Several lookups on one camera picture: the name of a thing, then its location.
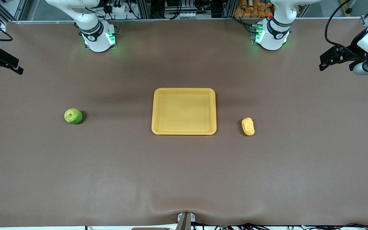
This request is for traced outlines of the yellow potato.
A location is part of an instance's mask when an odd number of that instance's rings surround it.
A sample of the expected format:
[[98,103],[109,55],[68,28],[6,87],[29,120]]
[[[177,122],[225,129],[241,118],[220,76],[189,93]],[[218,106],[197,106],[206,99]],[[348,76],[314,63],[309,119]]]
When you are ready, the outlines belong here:
[[254,121],[251,118],[244,118],[241,121],[241,127],[246,136],[253,136],[255,134]]

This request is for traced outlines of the large table cover mat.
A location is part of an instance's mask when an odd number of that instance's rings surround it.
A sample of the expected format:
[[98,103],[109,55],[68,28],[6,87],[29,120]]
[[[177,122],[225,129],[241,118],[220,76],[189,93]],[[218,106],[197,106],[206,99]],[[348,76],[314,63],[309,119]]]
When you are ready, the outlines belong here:
[[[295,22],[266,51],[233,20],[125,22],[104,53],[73,24],[9,24],[0,48],[24,72],[0,68],[0,227],[183,211],[207,225],[368,225],[368,76],[319,71],[325,23]],[[154,134],[158,88],[213,89],[216,132]]]

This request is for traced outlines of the yellow plastic tray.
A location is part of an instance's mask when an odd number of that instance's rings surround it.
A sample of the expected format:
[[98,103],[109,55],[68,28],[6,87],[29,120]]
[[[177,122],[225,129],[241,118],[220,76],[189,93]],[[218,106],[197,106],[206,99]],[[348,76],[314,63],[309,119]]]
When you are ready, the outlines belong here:
[[151,129],[158,135],[213,135],[216,110],[216,93],[211,88],[158,88]]

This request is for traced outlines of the aluminium table edge rail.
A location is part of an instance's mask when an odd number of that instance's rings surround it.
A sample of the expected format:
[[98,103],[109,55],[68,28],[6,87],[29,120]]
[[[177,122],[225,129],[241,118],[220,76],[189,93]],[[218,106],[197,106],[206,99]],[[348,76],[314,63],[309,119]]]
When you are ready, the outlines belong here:
[[[329,20],[329,18],[296,18],[295,22],[300,20]],[[333,17],[333,19],[353,19],[356,21],[365,24],[365,20],[363,17]],[[167,22],[176,22],[176,21],[221,21],[221,20],[231,20],[230,18],[200,18],[200,19],[110,19],[108,22],[158,22],[158,21],[167,21]],[[11,24],[73,24],[73,20],[45,20],[45,21],[36,21],[36,20],[16,20],[10,21]]]

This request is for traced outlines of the green apple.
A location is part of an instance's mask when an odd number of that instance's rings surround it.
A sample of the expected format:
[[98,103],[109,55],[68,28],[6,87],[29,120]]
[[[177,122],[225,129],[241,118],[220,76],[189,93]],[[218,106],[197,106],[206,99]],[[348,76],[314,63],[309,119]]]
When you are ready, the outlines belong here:
[[82,122],[83,114],[78,109],[75,108],[68,109],[64,113],[64,119],[67,123],[79,124],[80,122]]

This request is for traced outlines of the white power strip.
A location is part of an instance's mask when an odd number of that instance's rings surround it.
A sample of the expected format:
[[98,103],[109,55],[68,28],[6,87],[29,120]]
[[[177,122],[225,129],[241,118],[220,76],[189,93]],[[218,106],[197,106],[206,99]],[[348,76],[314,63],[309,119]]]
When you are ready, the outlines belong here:
[[129,9],[126,0],[106,0],[103,4],[105,13],[126,13]]

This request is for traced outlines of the orange packets pile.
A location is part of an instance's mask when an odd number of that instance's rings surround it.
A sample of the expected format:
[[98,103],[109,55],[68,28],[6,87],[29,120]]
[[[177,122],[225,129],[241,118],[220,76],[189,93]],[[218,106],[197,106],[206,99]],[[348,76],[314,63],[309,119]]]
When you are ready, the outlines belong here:
[[274,5],[270,0],[237,0],[235,18],[271,18]]

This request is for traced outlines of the grey control box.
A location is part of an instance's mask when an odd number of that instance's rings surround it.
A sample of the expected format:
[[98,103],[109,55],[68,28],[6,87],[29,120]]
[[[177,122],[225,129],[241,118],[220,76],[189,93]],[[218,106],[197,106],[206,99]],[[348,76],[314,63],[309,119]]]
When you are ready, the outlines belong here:
[[160,0],[158,9],[166,19],[197,19],[210,10],[210,3],[202,0]]

